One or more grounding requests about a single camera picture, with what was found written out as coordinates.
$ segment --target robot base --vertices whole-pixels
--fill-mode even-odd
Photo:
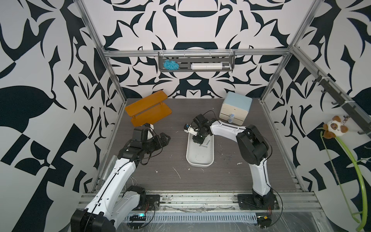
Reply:
[[[158,208],[159,203],[160,203],[160,195],[146,195],[145,196],[145,205],[144,206],[149,204],[149,206],[148,206],[148,211],[149,212],[153,210],[153,207],[155,207],[155,209]],[[144,210],[145,210],[145,207],[141,207],[141,208],[135,208],[132,211],[144,211]],[[145,219],[140,219],[140,220],[134,220],[133,219],[132,221],[130,221],[130,219],[129,219],[129,222],[127,223],[127,226],[132,230],[138,230],[141,226],[144,226],[145,224],[147,224],[148,220],[150,220],[150,218],[145,218]]]
[[[254,190],[252,194],[238,194],[238,205],[241,210],[267,210],[279,209],[277,198],[272,189],[264,196],[257,194]]]

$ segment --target black hook rack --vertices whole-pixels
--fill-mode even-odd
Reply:
[[[355,123],[362,129],[358,134],[365,134],[371,138],[371,118],[353,101],[347,94],[343,93],[339,88],[336,87],[335,83],[329,77],[323,77],[317,71],[318,77],[313,83],[318,82],[324,89],[322,93],[329,93],[330,96],[335,100],[331,102],[332,105],[339,105],[348,114],[349,118],[352,118]]]

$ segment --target white tray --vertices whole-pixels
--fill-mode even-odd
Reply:
[[[192,140],[192,134],[188,134],[188,144],[187,144],[187,161],[190,165],[194,167],[208,167],[214,162],[214,136],[208,135],[203,146],[206,146],[207,142],[210,140],[206,147],[200,147],[198,143]]]

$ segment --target green flexible stem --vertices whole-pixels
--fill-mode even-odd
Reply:
[[[324,138],[323,138],[323,131],[321,131],[321,140],[322,140],[322,143],[323,143],[323,145],[324,145],[324,147],[325,147],[325,150],[326,150],[326,152],[327,152],[328,158],[330,159],[330,163],[331,163],[332,169],[333,169],[333,171],[334,171],[334,175],[335,175],[336,181],[337,181],[338,184],[339,184],[339,187],[340,187],[341,193],[343,194],[343,197],[344,197],[344,200],[345,200],[345,202],[346,202],[346,204],[347,204],[347,207],[348,207],[348,210],[349,210],[349,212],[350,212],[350,215],[352,216],[352,218],[353,218],[357,223],[359,223],[359,220],[358,220],[358,219],[354,216],[354,214],[352,213],[352,210],[351,210],[350,205],[349,205],[349,203],[348,203],[347,197],[345,196],[345,193],[344,193],[343,187],[341,186],[341,183],[340,183],[340,180],[339,180],[339,176],[338,176],[338,174],[337,174],[337,172],[336,172],[336,170],[335,170],[334,164],[332,163],[332,159],[331,159],[331,157],[330,157],[330,153],[329,153],[328,150],[327,150],[327,147],[326,147],[326,144],[325,144],[325,141],[324,141]]]
[[[353,154],[350,152],[349,148],[344,144],[344,142],[339,137],[336,137],[335,139],[344,148],[349,159],[352,161],[354,165],[355,171],[357,172],[359,185],[361,187],[361,192],[362,192],[362,221],[361,221],[361,224],[359,224],[358,227],[356,228],[356,231],[361,231],[363,227],[366,225],[366,221],[367,221],[367,194],[366,194],[365,183],[363,181],[363,176],[362,176],[361,170],[359,169],[357,161],[353,157]]]

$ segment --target metal mounting plate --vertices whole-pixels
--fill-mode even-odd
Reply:
[[[258,206],[257,203],[254,201],[253,194],[238,194],[238,206],[240,206],[241,210],[267,210],[269,206],[271,209],[279,209],[279,205],[277,203],[277,198],[273,195],[273,198],[270,199],[265,205]]]
[[[158,53],[158,66],[160,72],[229,72],[234,69],[234,52],[231,52],[229,56],[194,56],[186,55],[179,57],[166,57],[162,53]],[[175,61],[179,64],[178,70],[167,70],[164,67],[165,60]],[[202,69],[202,70],[192,70],[191,63],[220,63],[225,65],[231,65],[231,69]]]
[[[153,206],[158,207],[160,203],[160,195],[146,195],[146,201],[150,204],[148,207],[148,211],[151,211]],[[143,211],[143,209],[136,209],[133,211]]]

